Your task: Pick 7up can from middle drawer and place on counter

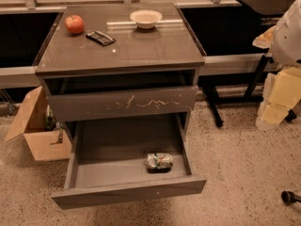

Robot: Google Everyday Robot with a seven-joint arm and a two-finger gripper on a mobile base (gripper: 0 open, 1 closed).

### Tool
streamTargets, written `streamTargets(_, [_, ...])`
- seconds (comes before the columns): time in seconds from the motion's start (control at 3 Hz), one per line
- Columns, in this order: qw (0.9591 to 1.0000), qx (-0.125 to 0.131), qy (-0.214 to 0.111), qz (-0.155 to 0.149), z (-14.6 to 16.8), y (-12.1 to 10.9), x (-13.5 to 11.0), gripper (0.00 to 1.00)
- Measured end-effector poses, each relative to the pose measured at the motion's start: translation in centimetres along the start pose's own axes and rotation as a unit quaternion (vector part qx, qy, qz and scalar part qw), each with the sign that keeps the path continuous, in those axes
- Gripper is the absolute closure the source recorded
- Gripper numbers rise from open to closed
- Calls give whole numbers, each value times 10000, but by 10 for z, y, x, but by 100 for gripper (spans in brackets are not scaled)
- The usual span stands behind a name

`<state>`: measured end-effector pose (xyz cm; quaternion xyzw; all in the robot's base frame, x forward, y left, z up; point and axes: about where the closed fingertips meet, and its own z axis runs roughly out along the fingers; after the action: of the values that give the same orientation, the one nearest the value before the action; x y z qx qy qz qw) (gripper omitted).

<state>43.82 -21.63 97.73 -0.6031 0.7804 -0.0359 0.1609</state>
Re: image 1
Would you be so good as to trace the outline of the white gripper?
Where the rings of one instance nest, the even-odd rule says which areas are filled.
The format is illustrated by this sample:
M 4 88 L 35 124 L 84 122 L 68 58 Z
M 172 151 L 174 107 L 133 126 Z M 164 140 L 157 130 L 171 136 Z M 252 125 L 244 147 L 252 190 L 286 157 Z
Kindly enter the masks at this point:
M 270 49 L 275 28 L 268 28 L 253 40 L 252 45 Z M 301 70 L 291 67 L 277 74 L 269 73 L 264 82 L 262 97 L 259 125 L 280 125 L 301 100 Z

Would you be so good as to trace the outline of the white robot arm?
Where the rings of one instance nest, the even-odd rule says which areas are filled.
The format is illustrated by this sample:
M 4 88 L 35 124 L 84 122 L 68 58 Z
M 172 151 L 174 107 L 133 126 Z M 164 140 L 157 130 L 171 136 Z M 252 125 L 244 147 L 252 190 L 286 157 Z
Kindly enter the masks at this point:
M 301 0 L 295 0 L 277 24 L 253 44 L 268 48 L 272 59 L 282 66 L 264 81 L 256 126 L 266 131 L 278 127 L 301 100 Z

